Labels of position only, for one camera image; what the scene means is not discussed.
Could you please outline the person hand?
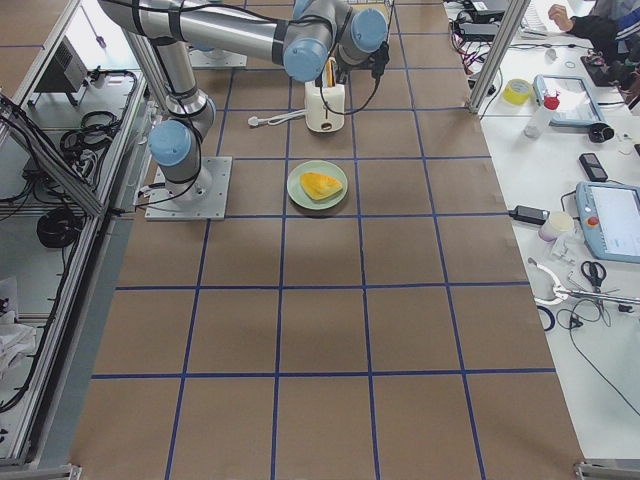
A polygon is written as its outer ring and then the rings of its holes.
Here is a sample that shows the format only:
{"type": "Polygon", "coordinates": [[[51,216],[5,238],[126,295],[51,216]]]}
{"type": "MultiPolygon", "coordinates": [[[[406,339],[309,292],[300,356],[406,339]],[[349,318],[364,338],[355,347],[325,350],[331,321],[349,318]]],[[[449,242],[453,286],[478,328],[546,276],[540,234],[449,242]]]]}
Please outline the person hand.
{"type": "Polygon", "coordinates": [[[569,32],[574,27],[574,21],[563,5],[553,4],[548,10],[548,18],[561,32],[569,32]]]}

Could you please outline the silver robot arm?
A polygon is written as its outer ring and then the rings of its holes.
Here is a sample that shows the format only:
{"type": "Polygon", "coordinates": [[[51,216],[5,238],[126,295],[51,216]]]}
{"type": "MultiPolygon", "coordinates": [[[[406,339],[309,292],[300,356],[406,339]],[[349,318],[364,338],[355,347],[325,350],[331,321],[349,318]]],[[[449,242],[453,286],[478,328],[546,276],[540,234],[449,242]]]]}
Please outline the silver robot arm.
{"type": "Polygon", "coordinates": [[[178,205],[200,200],[209,188],[202,143],[216,114],[198,87],[188,46],[269,61],[298,82],[320,79],[329,59],[340,79],[353,69],[380,79],[389,61],[385,15],[345,1],[297,1],[290,19],[219,1],[103,1],[100,7],[123,30],[148,39],[159,64],[169,117],[153,128],[149,147],[178,205]]]}

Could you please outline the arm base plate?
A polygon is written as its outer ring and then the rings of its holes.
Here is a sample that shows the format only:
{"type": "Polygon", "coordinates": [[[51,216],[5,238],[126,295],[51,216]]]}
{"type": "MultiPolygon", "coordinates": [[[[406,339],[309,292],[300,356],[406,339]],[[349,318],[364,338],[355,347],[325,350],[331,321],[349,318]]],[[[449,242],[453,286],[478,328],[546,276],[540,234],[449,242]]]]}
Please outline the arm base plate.
{"type": "Polygon", "coordinates": [[[179,191],[165,187],[150,192],[145,219],[148,221],[223,220],[226,214],[232,158],[203,157],[196,183],[174,199],[179,191]]]}
{"type": "Polygon", "coordinates": [[[244,69],[247,65],[245,55],[221,49],[199,50],[191,46],[189,57],[192,67],[199,70],[244,69]]]}

